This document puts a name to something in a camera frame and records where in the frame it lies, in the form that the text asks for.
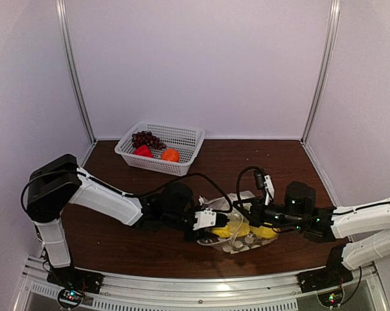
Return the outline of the orange fake food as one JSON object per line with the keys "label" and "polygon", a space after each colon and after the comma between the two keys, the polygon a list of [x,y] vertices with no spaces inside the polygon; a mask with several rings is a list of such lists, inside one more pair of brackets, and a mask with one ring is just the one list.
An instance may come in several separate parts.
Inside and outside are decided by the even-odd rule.
{"label": "orange fake food", "polygon": [[161,160],[178,163],[180,160],[180,154],[177,150],[169,148],[161,154]]}

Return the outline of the red fake food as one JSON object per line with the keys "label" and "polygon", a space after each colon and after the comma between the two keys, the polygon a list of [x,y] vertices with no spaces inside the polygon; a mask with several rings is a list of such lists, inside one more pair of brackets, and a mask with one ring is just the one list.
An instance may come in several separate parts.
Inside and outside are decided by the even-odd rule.
{"label": "red fake food", "polygon": [[149,147],[146,145],[141,145],[138,148],[135,149],[133,152],[133,155],[135,156],[143,156],[143,157],[149,157],[153,158],[153,153],[150,151]]}

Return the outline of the yellow fake banana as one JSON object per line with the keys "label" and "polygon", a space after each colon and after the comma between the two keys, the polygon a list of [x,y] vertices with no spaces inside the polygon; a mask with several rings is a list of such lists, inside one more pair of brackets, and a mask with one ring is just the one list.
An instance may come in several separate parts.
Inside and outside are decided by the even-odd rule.
{"label": "yellow fake banana", "polygon": [[213,227],[211,233],[219,238],[243,237],[250,233],[250,226],[247,222],[230,221],[225,227]]}

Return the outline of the clear zip top bag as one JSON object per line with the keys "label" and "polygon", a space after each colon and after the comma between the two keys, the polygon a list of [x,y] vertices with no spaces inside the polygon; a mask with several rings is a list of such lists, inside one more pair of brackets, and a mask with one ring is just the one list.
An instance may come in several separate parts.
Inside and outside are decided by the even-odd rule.
{"label": "clear zip top bag", "polygon": [[233,209],[227,213],[227,199],[224,197],[208,200],[202,196],[198,199],[201,217],[199,232],[203,235],[197,239],[201,246],[212,247],[224,253],[240,253],[259,248],[275,241],[279,229],[254,227],[247,218]]}

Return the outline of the purple fake grapes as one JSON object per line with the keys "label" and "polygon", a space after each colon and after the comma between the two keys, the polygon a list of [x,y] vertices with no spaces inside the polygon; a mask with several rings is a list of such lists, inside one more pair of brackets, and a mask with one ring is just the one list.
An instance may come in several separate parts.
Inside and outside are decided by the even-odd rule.
{"label": "purple fake grapes", "polygon": [[133,133],[132,146],[134,148],[138,148],[143,145],[150,148],[155,148],[157,150],[162,150],[166,148],[166,144],[164,144],[160,140],[160,138],[156,137],[152,132],[141,131],[141,132]]}

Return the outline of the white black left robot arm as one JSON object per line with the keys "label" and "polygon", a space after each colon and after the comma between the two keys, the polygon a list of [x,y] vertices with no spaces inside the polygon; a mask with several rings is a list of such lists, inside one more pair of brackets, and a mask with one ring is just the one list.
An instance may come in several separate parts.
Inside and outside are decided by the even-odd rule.
{"label": "white black left robot arm", "polygon": [[217,214],[194,204],[192,191],[178,179],[146,194],[130,194],[91,175],[65,154],[35,170],[23,187],[21,207],[40,234],[49,264],[66,287],[74,288],[81,274],[72,265],[61,214],[80,205],[129,227],[158,231],[171,227],[190,237],[216,224]]}

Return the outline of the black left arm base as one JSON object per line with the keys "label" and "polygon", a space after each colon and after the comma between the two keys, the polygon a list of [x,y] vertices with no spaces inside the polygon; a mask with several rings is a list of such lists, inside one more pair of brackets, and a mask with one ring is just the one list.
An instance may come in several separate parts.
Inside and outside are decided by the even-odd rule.
{"label": "black left arm base", "polygon": [[64,268],[51,266],[47,281],[69,290],[99,294],[103,278],[104,276],[101,273],[81,270],[73,265]]}

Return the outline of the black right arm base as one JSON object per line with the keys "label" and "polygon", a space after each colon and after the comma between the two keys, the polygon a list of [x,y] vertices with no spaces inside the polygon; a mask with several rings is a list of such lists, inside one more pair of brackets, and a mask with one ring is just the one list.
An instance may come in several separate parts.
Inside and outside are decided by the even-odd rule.
{"label": "black right arm base", "polygon": [[318,270],[301,272],[297,280],[302,293],[335,288],[353,280],[353,274],[348,269],[324,267]]}

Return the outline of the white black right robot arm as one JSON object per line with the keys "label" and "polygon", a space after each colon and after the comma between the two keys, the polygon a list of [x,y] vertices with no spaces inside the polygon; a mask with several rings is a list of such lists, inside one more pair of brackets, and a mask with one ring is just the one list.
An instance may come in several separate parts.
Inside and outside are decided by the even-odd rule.
{"label": "white black right robot arm", "polygon": [[362,233],[372,236],[342,245],[334,253],[336,260],[320,271],[320,281],[335,285],[345,274],[360,266],[390,255],[390,198],[354,206],[317,208],[315,189],[305,183],[291,182],[286,187],[283,204],[263,198],[237,198],[233,207],[254,227],[297,230],[315,243]]}

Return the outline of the yellow fake lemon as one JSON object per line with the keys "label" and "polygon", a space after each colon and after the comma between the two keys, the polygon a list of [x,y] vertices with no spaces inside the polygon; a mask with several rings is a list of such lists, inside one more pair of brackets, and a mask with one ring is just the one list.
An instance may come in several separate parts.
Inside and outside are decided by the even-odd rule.
{"label": "yellow fake lemon", "polygon": [[271,240],[278,237],[278,232],[268,227],[250,227],[250,231],[257,237],[265,240]]}

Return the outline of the white plastic perforated basket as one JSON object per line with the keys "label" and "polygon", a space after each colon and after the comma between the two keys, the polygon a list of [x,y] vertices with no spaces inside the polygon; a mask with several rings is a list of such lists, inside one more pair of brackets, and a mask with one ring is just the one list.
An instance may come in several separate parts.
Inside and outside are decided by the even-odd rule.
{"label": "white plastic perforated basket", "polygon": [[204,138],[200,128],[138,122],[117,143],[115,153],[131,167],[184,176]]}

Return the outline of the aluminium front rail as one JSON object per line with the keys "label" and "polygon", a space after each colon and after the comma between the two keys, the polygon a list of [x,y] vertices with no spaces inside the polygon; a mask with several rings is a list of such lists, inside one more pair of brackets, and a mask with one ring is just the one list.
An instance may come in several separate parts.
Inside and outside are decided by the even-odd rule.
{"label": "aluminium front rail", "polygon": [[[28,257],[10,310],[66,310],[56,300],[61,287],[47,282],[43,262],[42,258]],[[362,271],[356,293],[345,305],[332,309],[318,301],[322,290],[301,290],[298,272],[223,279],[100,272],[99,293],[86,294],[74,310],[390,310],[375,265],[367,265]]]}

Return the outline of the right aluminium corner post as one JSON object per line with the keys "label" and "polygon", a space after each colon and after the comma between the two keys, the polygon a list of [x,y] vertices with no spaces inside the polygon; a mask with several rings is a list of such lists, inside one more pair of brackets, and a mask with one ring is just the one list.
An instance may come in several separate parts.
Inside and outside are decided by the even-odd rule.
{"label": "right aluminium corner post", "polygon": [[312,97],[310,111],[301,137],[302,145],[305,145],[309,140],[312,128],[314,126],[317,111],[323,96],[323,91],[328,76],[328,68],[331,63],[339,28],[340,4],[340,0],[331,0],[330,2],[330,11],[328,15],[327,32],[325,36],[325,44],[321,58],[321,65],[319,68],[319,74],[315,85],[314,95]]}

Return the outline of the aluminium corner post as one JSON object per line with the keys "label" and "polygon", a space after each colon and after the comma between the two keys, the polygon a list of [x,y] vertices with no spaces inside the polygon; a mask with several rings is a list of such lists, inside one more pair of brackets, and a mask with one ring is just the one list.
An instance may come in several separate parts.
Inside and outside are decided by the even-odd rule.
{"label": "aluminium corner post", "polygon": [[330,11],[328,15],[327,32],[325,36],[325,44],[321,58],[321,65],[319,68],[319,74],[315,85],[314,95],[312,97],[310,111],[301,137],[302,145],[305,145],[309,140],[312,128],[314,126],[317,111],[323,96],[323,91],[328,76],[328,68],[331,63],[339,28],[340,4],[340,0],[331,0],[330,2]]}
{"label": "aluminium corner post", "polygon": [[67,1],[56,0],[56,13],[58,22],[60,25],[60,32],[62,35],[63,49],[65,52],[65,59],[67,62],[67,68],[69,78],[73,88],[73,93],[76,100],[76,105],[79,110],[80,118],[84,129],[86,131],[87,139],[90,144],[94,145],[97,142],[94,131],[91,126],[89,114],[87,112],[86,103],[78,76],[78,71],[75,64],[75,55],[73,52],[73,45],[71,42],[71,36],[69,31],[69,22],[67,18]]}

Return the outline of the left aluminium corner post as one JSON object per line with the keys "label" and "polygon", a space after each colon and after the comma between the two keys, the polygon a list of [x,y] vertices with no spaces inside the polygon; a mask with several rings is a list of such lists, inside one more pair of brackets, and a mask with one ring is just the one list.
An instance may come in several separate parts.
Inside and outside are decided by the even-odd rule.
{"label": "left aluminium corner post", "polygon": [[87,139],[90,144],[94,145],[97,142],[94,131],[91,126],[89,114],[87,112],[86,103],[78,76],[78,71],[75,64],[75,55],[73,52],[73,45],[71,42],[71,36],[69,31],[69,22],[67,18],[67,1],[56,0],[56,13],[58,22],[60,25],[60,32],[62,35],[63,49],[65,52],[65,59],[67,62],[67,68],[69,78],[73,88],[73,93],[76,100],[76,105],[79,110],[80,118],[84,129],[86,131]]}

